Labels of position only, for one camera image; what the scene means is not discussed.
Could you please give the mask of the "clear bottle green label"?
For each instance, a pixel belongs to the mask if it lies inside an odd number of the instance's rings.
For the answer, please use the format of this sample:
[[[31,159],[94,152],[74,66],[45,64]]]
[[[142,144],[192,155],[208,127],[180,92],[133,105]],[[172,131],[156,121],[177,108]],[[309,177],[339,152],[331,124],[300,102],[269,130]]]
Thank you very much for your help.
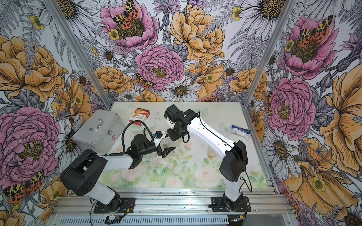
[[[207,156],[208,156],[208,158],[215,158],[218,156],[218,153],[214,149],[208,147]]]

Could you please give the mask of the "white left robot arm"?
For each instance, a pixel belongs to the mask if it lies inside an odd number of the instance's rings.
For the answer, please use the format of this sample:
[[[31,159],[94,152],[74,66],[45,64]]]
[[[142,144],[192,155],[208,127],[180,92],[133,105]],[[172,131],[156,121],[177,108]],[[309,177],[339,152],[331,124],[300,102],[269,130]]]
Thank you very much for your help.
[[[94,199],[100,208],[100,213],[119,212],[122,208],[120,195],[99,181],[101,174],[113,169],[134,169],[141,163],[142,157],[150,153],[167,157],[175,147],[162,149],[160,142],[165,137],[168,136],[153,137],[149,141],[145,135],[138,134],[125,153],[98,154],[88,149],[62,172],[60,180],[77,196]]]

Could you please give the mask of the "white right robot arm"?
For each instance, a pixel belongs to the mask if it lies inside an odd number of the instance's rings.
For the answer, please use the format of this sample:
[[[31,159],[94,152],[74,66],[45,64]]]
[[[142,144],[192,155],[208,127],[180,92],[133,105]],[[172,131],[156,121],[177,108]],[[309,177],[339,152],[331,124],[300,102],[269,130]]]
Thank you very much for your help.
[[[183,112],[176,105],[171,105],[165,110],[165,119],[170,126],[166,132],[172,141],[184,139],[184,136],[192,134],[206,142],[222,158],[219,171],[226,180],[222,205],[214,204],[210,207],[215,211],[248,211],[243,203],[241,191],[241,174],[246,171],[248,164],[245,143],[241,140],[234,142],[221,135],[191,109]]]

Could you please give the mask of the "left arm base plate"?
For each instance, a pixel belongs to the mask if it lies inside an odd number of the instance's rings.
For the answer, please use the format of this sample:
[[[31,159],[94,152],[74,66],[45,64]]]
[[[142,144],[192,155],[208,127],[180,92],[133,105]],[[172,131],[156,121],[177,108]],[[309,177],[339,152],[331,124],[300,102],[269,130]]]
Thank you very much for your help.
[[[115,197],[109,204],[96,201],[93,213],[95,214],[124,214],[133,213],[135,198]]]

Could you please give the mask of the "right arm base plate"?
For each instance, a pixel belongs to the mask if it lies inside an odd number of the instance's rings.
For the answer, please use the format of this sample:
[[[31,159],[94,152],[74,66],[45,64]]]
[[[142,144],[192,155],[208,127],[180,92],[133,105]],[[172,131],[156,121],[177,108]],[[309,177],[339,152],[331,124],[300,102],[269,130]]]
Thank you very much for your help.
[[[226,196],[212,197],[208,208],[211,208],[213,212],[251,212],[249,198],[242,195],[236,201],[231,201]]]

